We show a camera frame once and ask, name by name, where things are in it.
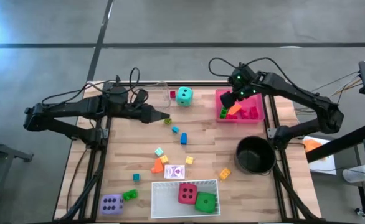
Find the toy block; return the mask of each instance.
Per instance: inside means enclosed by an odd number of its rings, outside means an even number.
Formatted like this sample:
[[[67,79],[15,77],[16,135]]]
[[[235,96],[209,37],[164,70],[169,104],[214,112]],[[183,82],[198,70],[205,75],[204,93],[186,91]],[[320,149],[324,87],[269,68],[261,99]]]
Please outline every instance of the toy block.
[[[228,113],[228,110],[223,107],[220,111],[220,119],[225,119],[225,117],[227,116],[227,113]]]
[[[166,118],[163,122],[165,124],[169,125],[169,124],[171,124],[171,119],[170,118]]]
[[[187,141],[188,141],[188,139],[187,139],[187,133],[182,133],[182,134],[181,134],[181,140],[180,140],[180,143],[181,143],[181,144],[187,144]]]
[[[236,114],[242,106],[239,103],[235,103],[231,108],[228,110],[228,114],[234,115]]]
[[[160,157],[163,154],[163,150],[159,147],[157,150],[155,150],[155,154]]]
[[[198,192],[195,209],[201,212],[213,213],[216,209],[216,195],[207,192]]]
[[[139,174],[133,174],[133,180],[134,180],[135,182],[140,181],[140,175],[139,175]]]
[[[231,171],[227,168],[225,168],[221,173],[219,174],[220,179],[225,180],[229,175]]]
[[[178,88],[176,101],[180,106],[189,106],[192,103],[192,96],[194,92],[192,89],[182,86]]]
[[[173,127],[171,127],[171,131],[172,131],[174,134],[177,134],[177,133],[178,133],[178,128],[177,128],[177,126],[173,126]]]
[[[121,215],[123,213],[123,196],[120,194],[104,195],[101,198],[102,215]]]
[[[170,98],[175,99],[175,97],[176,97],[176,92],[170,91]]]
[[[192,158],[191,156],[187,156],[185,163],[192,164],[193,162],[194,162],[194,158]]]
[[[160,161],[162,161],[163,164],[169,162],[168,157],[166,155],[160,157]]]
[[[137,196],[138,196],[138,193],[137,193],[136,189],[129,190],[129,191],[123,193],[123,199],[125,199],[125,201],[129,201],[133,198],[136,198]]]
[[[163,171],[162,160],[160,158],[155,159],[155,164],[151,169],[152,173],[158,173]]]
[[[252,118],[252,119],[258,119],[258,112],[257,112],[257,108],[255,106],[252,106],[249,109],[249,115],[250,115],[250,118]]]
[[[178,189],[178,202],[195,205],[197,186],[194,184],[180,184]]]
[[[240,109],[240,117],[242,119],[249,119],[249,112],[244,109]]]
[[[227,114],[227,119],[238,119],[237,115]]]

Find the pink bin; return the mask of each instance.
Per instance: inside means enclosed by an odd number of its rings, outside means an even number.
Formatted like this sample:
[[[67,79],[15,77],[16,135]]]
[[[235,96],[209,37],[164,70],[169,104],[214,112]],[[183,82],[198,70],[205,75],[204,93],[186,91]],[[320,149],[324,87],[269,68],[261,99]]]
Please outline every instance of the pink bin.
[[[257,119],[242,119],[240,113],[236,113],[238,119],[220,119],[221,108],[223,107],[220,96],[230,90],[216,90],[216,121],[219,123],[259,123],[264,120],[263,110],[263,98],[261,94],[253,95],[241,102],[237,101],[242,106],[242,109],[249,112],[249,109],[253,106],[256,107],[258,118]]]

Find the black pot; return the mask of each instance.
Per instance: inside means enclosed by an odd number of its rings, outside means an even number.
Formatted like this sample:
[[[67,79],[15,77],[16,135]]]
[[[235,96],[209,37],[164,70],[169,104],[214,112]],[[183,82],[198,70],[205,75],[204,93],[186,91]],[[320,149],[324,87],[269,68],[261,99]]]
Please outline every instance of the black pot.
[[[249,136],[240,140],[234,161],[238,169],[246,174],[265,174],[271,171],[277,159],[267,140]]]

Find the yellow lego brick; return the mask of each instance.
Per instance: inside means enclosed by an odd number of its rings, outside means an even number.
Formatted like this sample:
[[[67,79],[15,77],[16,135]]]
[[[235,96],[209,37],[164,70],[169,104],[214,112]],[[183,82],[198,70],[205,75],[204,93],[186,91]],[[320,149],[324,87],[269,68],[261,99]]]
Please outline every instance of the yellow lego brick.
[[[219,174],[220,179],[225,180],[229,175],[231,171],[227,168],[225,168],[221,173]]]
[[[164,156],[161,156],[160,157],[160,160],[162,161],[162,163],[164,164],[164,163],[167,163],[169,160],[168,160],[168,157],[166,156],[166,155],[164,155]]]
[[[188,164],[192,164],[194,162],[194,158],[192,158],[191,156],[187,156],[187,159],[185,160],[185,162]]]

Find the green toy piece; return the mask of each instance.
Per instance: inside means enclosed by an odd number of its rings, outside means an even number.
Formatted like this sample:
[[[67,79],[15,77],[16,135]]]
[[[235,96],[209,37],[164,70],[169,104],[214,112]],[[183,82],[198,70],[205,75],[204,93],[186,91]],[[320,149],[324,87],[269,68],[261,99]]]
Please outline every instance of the green toy piece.
[[[133,198],[136,198],[137,195],[138,195],[137,189],[129,190],[123,193],[123,199],[125,199],[125,201],[129,201]]]
[[[228,110],[226,108],[222,108],[220,112],[220,119],[225,119],[227,117]]]
[[[198,192],[195,209],[201,212],[213,213],[216,209],[216,195],[206,192]]]

